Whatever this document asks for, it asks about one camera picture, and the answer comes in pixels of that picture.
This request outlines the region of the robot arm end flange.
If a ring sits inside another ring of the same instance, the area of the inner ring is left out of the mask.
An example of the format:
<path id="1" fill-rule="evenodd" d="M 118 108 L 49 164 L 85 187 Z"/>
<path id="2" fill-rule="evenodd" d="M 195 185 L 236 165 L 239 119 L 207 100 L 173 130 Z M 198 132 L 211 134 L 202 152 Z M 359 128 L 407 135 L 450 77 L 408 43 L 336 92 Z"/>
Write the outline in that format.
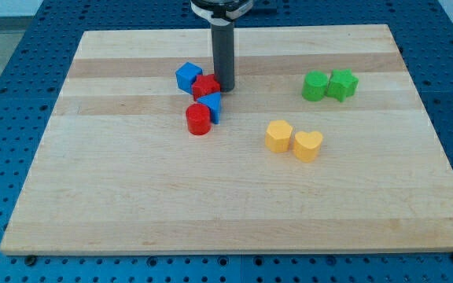
<path id="1" fill-rule="evenodd" d="M 245 15 L 254 6 L 253 0 L 191 0 L 193 12 L 206 20 L 233 21 Z"/>

